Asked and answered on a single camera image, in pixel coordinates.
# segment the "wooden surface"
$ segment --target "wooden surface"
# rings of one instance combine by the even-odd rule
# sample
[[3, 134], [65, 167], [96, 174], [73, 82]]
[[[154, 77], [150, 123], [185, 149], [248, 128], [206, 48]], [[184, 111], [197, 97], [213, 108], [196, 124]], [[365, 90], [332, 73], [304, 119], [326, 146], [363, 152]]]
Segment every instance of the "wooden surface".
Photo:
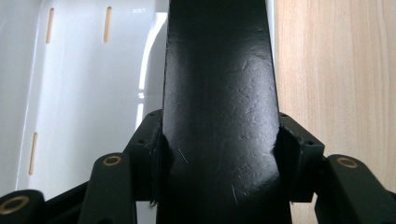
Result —
[[[279, 106], [396, 191], [396, 1], [276, 1]], [[294, 204], [294, 223], [317, 223]]]

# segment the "black mechanical part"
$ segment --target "black mechanical part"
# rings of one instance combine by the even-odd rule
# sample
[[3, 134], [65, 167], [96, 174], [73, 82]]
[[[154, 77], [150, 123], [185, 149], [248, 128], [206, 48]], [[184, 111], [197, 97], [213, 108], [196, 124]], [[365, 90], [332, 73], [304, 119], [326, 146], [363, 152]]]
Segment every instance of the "black mechanical part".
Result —
[[262, 0], [172, 0], [158, 223], [291, 223]]
[[123, 153], [133, 167], [134, 199], [157, 202], [159, 199], [160, 153], [163, 111], [148, 113]]
[[319, 180], [319, 223], [396, 223], [396, 202], [363, 162], [331, 155]]
[[290, 116], [280, 113], [274, 154], [289, 199], [310, 203], [314, 195], [324, 145]]
[[46, 202], [47, 223], [77, 223], [88, 182], [60, 194]]
[[78, 223], [137, 223], [129, 157], [112, 153], [92, 169]]
[[0, 198], [0, 223], [42, 223], [44, 208], [44, 197], [40, 191], [32, 189], [14, 191]]

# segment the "vertical slot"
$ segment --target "vertical slot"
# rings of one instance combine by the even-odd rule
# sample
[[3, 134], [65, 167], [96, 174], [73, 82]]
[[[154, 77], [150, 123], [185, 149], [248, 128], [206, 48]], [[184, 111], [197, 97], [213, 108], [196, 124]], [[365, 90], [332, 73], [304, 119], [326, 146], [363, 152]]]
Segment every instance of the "vertical slot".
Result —
[[110, 29], [110, 21], [111, 21], [111, 7], [108, 7], [107, 11], [106, 11], [105, 33], [103, 36], [103, 40], [105, 41], [105, 43], [107, 43], [107, 41], [108, 41], [108, 32]]
[[49, 25], [48, 25], [48, 27], [47, 27], [46, 44], [49, 44], [49, 43], [50, 43], [50, 34], [51, 34], [51, 31], [52, 31], [53, 11], [54, 11], [53, 8], [49, 10]]
[[37, 143], [37, 133], [33, 134], [32, 153], [30, 155], [29, 175], [33, 174], [33, 166], [35, 163], [35, 144]]

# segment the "white bin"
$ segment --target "white bin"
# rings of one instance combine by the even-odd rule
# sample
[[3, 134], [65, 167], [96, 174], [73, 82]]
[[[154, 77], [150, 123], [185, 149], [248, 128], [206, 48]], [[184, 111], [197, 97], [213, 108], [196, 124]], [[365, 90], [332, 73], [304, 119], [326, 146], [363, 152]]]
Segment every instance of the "white bin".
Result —
[[[87, 181], [162, 108], [167, 11], [167, 0], [0, 1], [0, 196], [48, 200]], [[147, 203], [138, 212], [155, 222]]]

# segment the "scratch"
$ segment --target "scratch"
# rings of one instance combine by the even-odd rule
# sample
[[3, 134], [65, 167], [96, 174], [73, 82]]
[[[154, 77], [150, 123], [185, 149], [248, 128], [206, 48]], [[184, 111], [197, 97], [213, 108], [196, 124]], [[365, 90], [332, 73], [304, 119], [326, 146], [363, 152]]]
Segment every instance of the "scratch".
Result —
[[183, 159], [184, 159], [184, 161], [187, 163], [187, 164], [189, 164], [189, 162], [186, 160], [186, 158], [184, 157], [184, 155], [183, 155], [183, 153], [180, 151], [180, 149], [178, 148], [178, 145], [177, 145], [177, 151], [178, 152], [180, 152], [180, 155], [181, 155], [181, 157], [183, 157]]
[[231, 188], [233, 188], [233, 197], [235, 198], [236, 206], [239, 207], [238, 200], [236, 199], [235, 188], [233, 187], [233, 185], [231, 185]]

